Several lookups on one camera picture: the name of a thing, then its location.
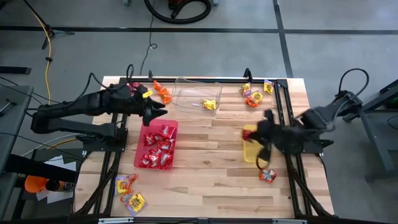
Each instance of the gray floor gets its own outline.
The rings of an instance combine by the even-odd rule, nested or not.
[[[151,16],[142,1],[133,0],[124,7],[122,0],[41,0],[32,1],[40,15],[53,26],[149,27]],[[398,2],[394,0],[280,0],[286,29],[398,29]],[[157,9],[168,14],[165,1]],[[182,11],[189,16],[202,9],[191,3]],[[37,26],[21,1],[11,1],[0,11],[0,24]],[[173,27],[158,20],[154,27]],[[272,0],[220,0],[208,18],[182,27],[275,29]],[[124,75],[129,63],[136,73],[145,56],[148,33],[78,32],[53,41],[53,58],[49,72],[50,89],[55,100],[71,100],[83,89],[88,74],[99,77]],[[337,92],[340,76],[346,70],[360,67],[371,76],[363,101],[375,96],[380,88],[397,79],[396,35],[287,35],[287,46],[294,77],[304,78],[312,106],[329,103]],[[32,73],[2,75],[20,85],[32,85],[46,95],[42,32],[0,31],[0,64],[32,67]],[[286,77],[278,34],[204,34],[153,33],[158,48],[150,50],[144,74],[216,75],[240,77],[246,67],[255,76]],[[343,88],[356,91],[364,78],[353,73]],[[92,84],[89,91],[98,86]],[[87,116],[73,119],[90,122]],[[38,141],[63,135],[36,135],[29,129],[26,117],[20,134]],[[335,140],[327,148],[325,162],[335,213],[344,218],[397,222],[397,179],[367,184],[364,175],[379,168],[363,126],[358,121],[346,124],[339,120],[334,133],[325,138]],[[22,154],[35,144],[18,140],[15,154]]]

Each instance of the wooden table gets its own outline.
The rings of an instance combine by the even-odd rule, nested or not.
[[[105,77],[104,85],[118,83],[119,77]],[[309,107],[304,80],[288,79],[294,115]],[[153,84],[143,83],[151,88]],[[165,84],[172,92],[173,84]],[[262,85],[252,85],[253,90]],[[223,84],[221,104],[215,116],[204,116],[178,111],[168,104],[168,114],[161,119],[178,121],[174,167],[171,171],[136,169],[133,166],[141,118],[131,115],[127,128],[129,137],[126,151],[119,166],[120,175],[139,174],[133,184],[141,192],[148,206],[138,216],[142,217],[228,217],[228,218],[292,218],[293,206],[284,156],[272,150],[270,168],[278,173],[273,184],[258,179],[255,164],[244,162],[241,131],[245,124],[256,124],[265,109],[276,113],[275,96],[264,94],[258,108],[244,103],[240,84]],[[157,94],[154,100],[161,101]],[[94,118],[95,124],[111,121],[110,115]],[[100,179],[103,152],[93,152],[83,163],[76,186],[75,210],[89,199]],[[325,210],[333,213],[325,170],[315,155],[302,155],[308,188]],[[304,211],[301,190],[297,191],[300,208]],[[101,212],[106,204],[108,189],[104,190]],[[115,196],[112,216],[131,216]]]

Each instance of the paper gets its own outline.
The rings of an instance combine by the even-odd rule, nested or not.
[[[64,164],[62,156],[54,157],[50,159],[50,161],[44,163],[76,171],[76,162],[70,162],[68,164]],[[37,200],[42,200],[43,198],[47,197],[47,203],[53,203],[73,197],[73,192],[52,192],[44,189],[41,192],[37,193],[36,197]]]

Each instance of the clear plastic bin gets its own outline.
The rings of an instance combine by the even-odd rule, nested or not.
[[[185,78],[175,80],[172,103],[178,106],[179,111],[214,116],[220,106],[220,83],[203,83],[190,81]],[[203,107],[203,100],[215,100],[216,109],[209,110]]]

